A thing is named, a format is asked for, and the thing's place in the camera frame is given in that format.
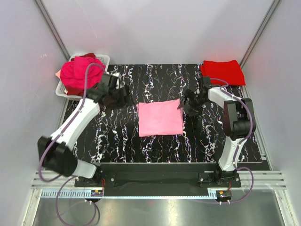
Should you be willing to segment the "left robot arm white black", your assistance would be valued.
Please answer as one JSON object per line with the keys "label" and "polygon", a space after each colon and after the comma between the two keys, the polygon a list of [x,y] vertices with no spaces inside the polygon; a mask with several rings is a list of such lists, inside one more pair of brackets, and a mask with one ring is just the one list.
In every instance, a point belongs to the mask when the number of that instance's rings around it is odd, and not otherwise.
{"label": "left robot arm white black", "polygon": [[38,140],[40,168],[65,177],[83,177],[91,186],[100,184],[102,175],[97,167],[78,160],[72,150],[81,133],[99,113],[133,104],[129,87],[121,84],[121,77],[120,73],[103,74],[96,87],[86,90],[68,119],[49,137],[42,136]]}

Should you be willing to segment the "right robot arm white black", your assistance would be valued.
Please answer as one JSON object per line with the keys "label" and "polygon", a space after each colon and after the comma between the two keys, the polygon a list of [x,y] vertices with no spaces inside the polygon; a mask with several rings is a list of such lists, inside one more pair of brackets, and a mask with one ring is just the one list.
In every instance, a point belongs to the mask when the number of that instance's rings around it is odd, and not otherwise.
{"label": "right robot arm white black", "polygon": [[200,115],[206,102],[213,102],[223,109],[225,144],[216,169],[208,180],[208,183],[215,182],[221,187],[236,179],[239,155],[256,130],[252,100],[229,93],[228,86],[224,80],[201,77],[198,89],[187,89],[178,106],[189,116]]}

